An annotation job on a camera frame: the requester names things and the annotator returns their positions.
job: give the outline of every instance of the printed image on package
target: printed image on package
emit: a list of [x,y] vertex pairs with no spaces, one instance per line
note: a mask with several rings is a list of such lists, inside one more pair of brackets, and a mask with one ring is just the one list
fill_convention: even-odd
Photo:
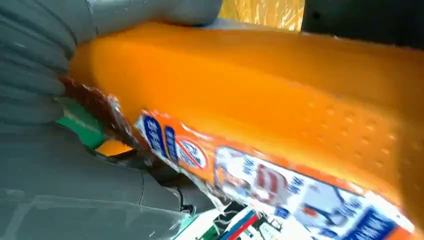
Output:
[[215,182],[224,193],[245,202],[256,199],[271,206],[287,203],[287,178],[262,164],[260,158],[229,147],[218,148],[215,156]]
[[321,182],[311,184],[294,217],[305,227],[342,227],[348,217],[341,213],[345,199],[341,190]]

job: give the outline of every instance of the printed label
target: printed label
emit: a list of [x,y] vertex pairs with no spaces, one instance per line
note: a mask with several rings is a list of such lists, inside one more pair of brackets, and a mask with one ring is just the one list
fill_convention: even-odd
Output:
[[178,162],[177,146],[175,143],[175,131],[172,127],[165,127],[166,149],[168,150],[169,158],[174,162]]
[[177,140],[176,149],[178,158],[189,166],[200,169],[206,166],[206,156],[195,143],[188,140]]
[[392,219],[377,212],[373,207],[368,208],[360,222],[343,240],[380,240],[385,239],[395,228]]
[[238,200],[273,206],[271,214],[295,218],[316,239],[343,236],[364,211],[362,196],[229,147],[216,151],[215,179]]
[[279,231],[267,222],[262,223],[258,230],[264,240],[281,240],[284,238]]
[[308,239],[404,239],[414,231],[389,202],[317,169],[199,133],[167,114],[144,110],[135,126],[155,154],[178,172],[196,175],[191,179],[199,185],[206,182],[209,193],[224,193],[273,215],[283,226],[296,223]]
[[167,157],[165,152],[164,140],[162,138],[162,130],[159,122],[151,116],[143,118],[145,135],[150,147],[159,152],[163,157]]

